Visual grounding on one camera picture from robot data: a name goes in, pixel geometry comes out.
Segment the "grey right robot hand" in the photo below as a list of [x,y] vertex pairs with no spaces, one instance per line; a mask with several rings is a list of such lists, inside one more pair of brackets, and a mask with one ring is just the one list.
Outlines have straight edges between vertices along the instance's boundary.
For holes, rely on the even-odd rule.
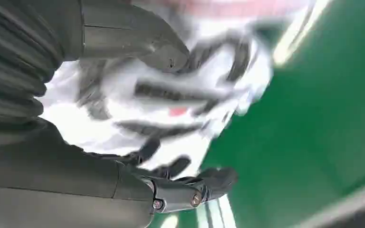
[[189,51],[156,14],[125,0],[0,0],[0,228],[145,228],[155,213],[194,209],[232,189],[209,168],[171,180],[131,155],[87,153],[41,118],[38,100],[65,61],[135,57],[164,72]]

